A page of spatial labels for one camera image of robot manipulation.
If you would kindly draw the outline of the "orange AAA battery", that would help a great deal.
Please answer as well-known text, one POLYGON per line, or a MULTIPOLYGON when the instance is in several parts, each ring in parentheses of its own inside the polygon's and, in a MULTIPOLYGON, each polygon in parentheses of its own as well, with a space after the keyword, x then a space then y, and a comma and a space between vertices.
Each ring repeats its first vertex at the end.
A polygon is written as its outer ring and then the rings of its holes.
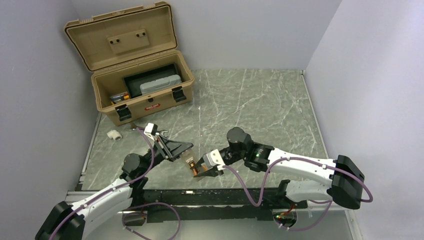
POLYGON ((198 174, 198 169, 196 167, 196 163, 194 161, 189 163, 190 170, 193 172, 193 175, 196 176, 198 174))

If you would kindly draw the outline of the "white remote control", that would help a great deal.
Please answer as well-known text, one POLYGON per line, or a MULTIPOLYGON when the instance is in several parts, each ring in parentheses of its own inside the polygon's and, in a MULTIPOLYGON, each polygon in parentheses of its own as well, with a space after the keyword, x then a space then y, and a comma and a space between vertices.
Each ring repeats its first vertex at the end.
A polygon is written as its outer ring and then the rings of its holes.
POLYGON ((198 161, 198 159, 196 158, 194 151, 190 148, 186 151, 184 151, 181 155, 180 155, 180 159, 182 160, 182 162, 184 163, 184 165, 187 167, 187 169, 190 171, 190 173, 192 174, 192 176, 194 177, 193 172, 190 170, 190 166, 189 163, 194 161, 195 163, 198 161))

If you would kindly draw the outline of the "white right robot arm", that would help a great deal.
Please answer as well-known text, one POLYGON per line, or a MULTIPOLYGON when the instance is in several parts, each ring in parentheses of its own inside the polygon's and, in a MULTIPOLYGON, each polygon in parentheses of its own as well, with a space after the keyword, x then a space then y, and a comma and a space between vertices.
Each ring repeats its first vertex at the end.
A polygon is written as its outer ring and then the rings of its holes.
POLYGON ((364 184, 365 176, 345 155, 339 155, 337 159, 325 159, 290 153, 253 141, 251 135, 240 127, 231 128, 226 139, 228 147, 207 152, 189 166, 196 178, 216 177, 222 175, 224 169, 232 171, 254 206, 262 203, 265 183, 270 173, 285 173, 303 178, 302 181, 286 179, 280 182, 275 200, 282 208, 302 201, 332 201, 345 209, 358 210, 361 203, 366 202, 362 198, 363 191, 368 191, 364 184), (240 160, 250 170, 265 173, 257 202, 253 200, 242 178, 230 167, 240 160))

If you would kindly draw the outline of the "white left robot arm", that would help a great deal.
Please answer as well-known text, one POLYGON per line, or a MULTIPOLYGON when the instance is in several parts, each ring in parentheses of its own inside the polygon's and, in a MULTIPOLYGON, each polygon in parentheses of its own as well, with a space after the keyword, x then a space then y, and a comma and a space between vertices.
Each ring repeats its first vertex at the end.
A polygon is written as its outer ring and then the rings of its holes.
POLYGON ((128 154, 122 174, 113 183, 80 201, 54 206, 35 235, 37 240, 83 240, 95 228, 120 211, 159 205, 146 202, 144 186, 147 173, 162 161, 175 161, 193 147, 191 142, 173 141, 157 136, 145 155, 128 154))

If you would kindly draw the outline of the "pack of batteries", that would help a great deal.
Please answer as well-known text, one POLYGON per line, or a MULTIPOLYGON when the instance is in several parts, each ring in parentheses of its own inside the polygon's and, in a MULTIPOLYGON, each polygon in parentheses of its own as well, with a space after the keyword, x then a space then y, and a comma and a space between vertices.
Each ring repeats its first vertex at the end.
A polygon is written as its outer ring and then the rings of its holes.
POLYGON ((112 105, 120 103, 122 101, 130 99, 130 95, 127 92, 118 93, 109 97, 112 105))

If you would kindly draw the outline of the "silver open-end wrench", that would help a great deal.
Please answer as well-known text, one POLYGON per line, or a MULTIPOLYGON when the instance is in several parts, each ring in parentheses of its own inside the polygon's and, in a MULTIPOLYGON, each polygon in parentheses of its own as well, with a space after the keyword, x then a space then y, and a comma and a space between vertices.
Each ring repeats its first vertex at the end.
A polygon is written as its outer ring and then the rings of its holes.
MULTIPOLYGON (((137 130, 138 128, 141 128, 142 130, 144 129, 144 127, 138 126, 135 123, 131 122, 129 124, 128 131, 134 131, 134 130, 137 130)), ((166 129, 163 129, 163 130, 157 130, 156 133, 161 135, 161 136, 167 137, 167 134, 169 133, 169 131, 166 130, 166 129)))

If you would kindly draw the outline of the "white plastic pipe fitting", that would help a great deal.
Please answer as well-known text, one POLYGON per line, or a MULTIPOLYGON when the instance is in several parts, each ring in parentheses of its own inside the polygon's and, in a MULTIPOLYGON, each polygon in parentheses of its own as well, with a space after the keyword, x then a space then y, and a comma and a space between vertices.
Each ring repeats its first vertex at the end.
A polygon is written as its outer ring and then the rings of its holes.
POLYGON ((110 130, 106 133, 106 135, 113 141, 119 141, 122 139, 122 135, 117 130, 110 130))

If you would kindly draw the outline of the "grey plastic case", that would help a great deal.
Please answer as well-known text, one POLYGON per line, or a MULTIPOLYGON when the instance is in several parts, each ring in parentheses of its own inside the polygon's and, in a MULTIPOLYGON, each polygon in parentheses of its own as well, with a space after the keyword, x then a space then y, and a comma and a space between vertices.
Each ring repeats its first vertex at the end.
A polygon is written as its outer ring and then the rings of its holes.
POLYGON ((147 95, 180 84, 181 82, 181 77, 178 74, 174 74, 143 83, 139 88, 142 95, 147 95))

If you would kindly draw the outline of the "black tray in toolbox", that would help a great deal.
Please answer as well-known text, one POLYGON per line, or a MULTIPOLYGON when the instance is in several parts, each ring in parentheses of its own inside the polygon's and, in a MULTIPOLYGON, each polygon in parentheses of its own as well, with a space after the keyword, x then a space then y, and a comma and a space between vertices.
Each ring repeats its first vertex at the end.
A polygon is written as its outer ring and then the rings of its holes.
POLYGON ((127 88, 127 92, 129 93, 131 98, 136 98, 142 96, 140 85, 154 81, 160 78, 168 77, 171 75, 179 75, 178 67, 175 63, 162 65, 160 67, 156 67, 150 70, 138 72, 132 75, 128 75, 123 77, 123 82, 127 88))

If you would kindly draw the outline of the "tan plastic toolbox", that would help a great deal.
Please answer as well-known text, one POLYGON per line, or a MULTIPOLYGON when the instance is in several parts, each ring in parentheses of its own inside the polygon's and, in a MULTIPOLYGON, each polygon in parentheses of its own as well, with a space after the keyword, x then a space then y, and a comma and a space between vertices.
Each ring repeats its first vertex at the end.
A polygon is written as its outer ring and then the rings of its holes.
POLYGON ((64 32, 92 72, 97 110, 116 126, 193 99, 195 78, 178 50, 169 3, 159 1, 73 20, 64 26, 64 32), (182 83, 111 103, 111 96, 128 93, 123 77, 173 63, 182 83))

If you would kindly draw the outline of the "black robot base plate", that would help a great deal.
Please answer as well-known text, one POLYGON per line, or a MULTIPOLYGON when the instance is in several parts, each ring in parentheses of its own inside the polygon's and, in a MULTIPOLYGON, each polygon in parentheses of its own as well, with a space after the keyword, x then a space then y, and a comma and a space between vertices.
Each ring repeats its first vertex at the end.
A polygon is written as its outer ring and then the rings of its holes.
POLYGON ((136 225, 136 213, 144 213, 147 223, 165 221, 272 220, 272 213, 306 209, 307 202, 293 203, 276 187, 265 188, 262 202, 253 206, 241 188, 142 189, 131 194, 132 208, 127 221, 136 225))

